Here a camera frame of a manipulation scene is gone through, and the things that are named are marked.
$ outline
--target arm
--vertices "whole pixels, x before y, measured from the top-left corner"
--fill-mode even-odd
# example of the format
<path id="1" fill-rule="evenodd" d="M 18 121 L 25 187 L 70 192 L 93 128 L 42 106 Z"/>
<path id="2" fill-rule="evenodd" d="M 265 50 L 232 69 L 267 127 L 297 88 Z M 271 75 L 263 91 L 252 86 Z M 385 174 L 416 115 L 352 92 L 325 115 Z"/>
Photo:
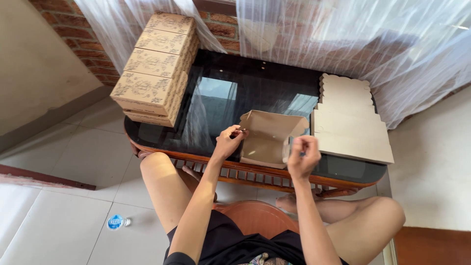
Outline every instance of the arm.
<path id="1" fill-rule="evenodd" d="M 304 157 L 300 156 L 302 151 L 306 152 Z M 309 183 L 309 176 L 320 157 L 317 138 L 304 135 L 294 139 L 288 171 L 296 192 L 302 251 L 308 265 L 340 265 L 339 256 L 317 211 Z"/>
<path id="2" fill-rule="evenodd" d="M 222 131 L 220 136 L 216 138 L 217 144 L 213 155 L 178 223 L 170 245 L 169 256 L 174 252 L 182 252 L 198 264 L 204 237 L 208 230 L 212 202 L 222 163 L 235 151 L 242 139 L 248 135 L 248 131 L 239 131 L 239 127 L 239 125 L 233 125 Z"/>

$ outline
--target hand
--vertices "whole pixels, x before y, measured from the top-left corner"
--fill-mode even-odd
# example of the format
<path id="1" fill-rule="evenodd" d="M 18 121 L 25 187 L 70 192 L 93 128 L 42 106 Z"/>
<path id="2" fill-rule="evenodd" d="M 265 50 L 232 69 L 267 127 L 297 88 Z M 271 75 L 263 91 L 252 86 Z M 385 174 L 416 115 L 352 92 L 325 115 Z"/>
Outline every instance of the hand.
<path id="1" fill-rule="evenodd" d="M 321 159 L 317 138 L 303 135 L 294 138 L 291 155 L 288 159 L 288 172 L 293 181 L 308 180 L 312 170 Z"/>
<path id="2" fill-rule="evenodd" d="M 223 130 L 221 134 L 216 137 L 216 148 L 212 153 L 211 159 L 217 161 L 226 160 L 240 144 L 240 141 L 245 139 L 249 135 L 249 131 L 242 132 L 238 130 L 240 125 L 232 125 L 231 127 Z"/>

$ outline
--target knee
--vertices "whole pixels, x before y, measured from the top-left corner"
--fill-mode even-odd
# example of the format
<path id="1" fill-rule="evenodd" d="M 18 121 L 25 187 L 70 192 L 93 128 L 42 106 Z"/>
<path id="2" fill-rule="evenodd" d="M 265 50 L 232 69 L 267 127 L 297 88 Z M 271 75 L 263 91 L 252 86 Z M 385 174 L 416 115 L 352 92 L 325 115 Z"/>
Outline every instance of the knee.
<path id="1" fill-rule="evenodd" d="M 389 197 L 378 197 L 377 203 L 380 207 L 387 210 L 392 220 L 400 227 L 406 222 L 406 215 L 402 206 L 394 199 Z"/>
<path id="2" fill-rule="evenodd" d="M 145 157 L 141 162 L 140 168 L 143 178 L 155 175 L 155 173 L 157 173 L 155 172 L 156 170 L 175 170 L 170 158 L 166 154 L 160 152 L 152 153 Z"/>

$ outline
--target black shorts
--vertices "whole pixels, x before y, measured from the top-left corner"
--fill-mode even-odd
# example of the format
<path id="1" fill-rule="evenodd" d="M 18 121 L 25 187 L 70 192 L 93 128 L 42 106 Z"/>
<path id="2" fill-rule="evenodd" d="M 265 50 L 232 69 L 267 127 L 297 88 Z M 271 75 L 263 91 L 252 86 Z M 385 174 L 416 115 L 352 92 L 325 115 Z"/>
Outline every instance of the black shorts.
<path id="1" fill-rule="evenodd" d="M 176 229 L 175 227 L 167 234 L 170 244 Z M 280 257 L 292 264 L 306 264 L 298 233 L 287 230 L 272 239 L 267 239 L 260 234 L 244 235 L 225 214 L 216 210 L 211 211 L 200 265 L 249 263 L 263 252 L 267 252 L 269 258 Z M 342 265 L 348 265 L 344 260 L 341 259 L 341 261 Z"/>

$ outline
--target thigh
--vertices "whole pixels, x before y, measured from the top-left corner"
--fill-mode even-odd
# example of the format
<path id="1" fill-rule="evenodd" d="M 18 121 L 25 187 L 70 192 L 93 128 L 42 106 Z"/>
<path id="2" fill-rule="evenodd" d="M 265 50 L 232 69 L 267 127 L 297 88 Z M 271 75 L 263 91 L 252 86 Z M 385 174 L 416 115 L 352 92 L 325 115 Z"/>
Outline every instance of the thigh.
<path id="1" fill-rule="evenodd" d="M 370 199 L 371 204 L 326 227 L 337 254 L 350 265 L 369 264 L 406 220 L 393 199 Z"/>
<path id="2" fill-rule="evenodd" d="M 160 223 L 169 233 L 175 228 L 190 202 L 192 192 L 187 184 L 197 186 L 192 176 L 173 166 L 164 153 L 153 153 L 141 162 L 141 173 Z"/>

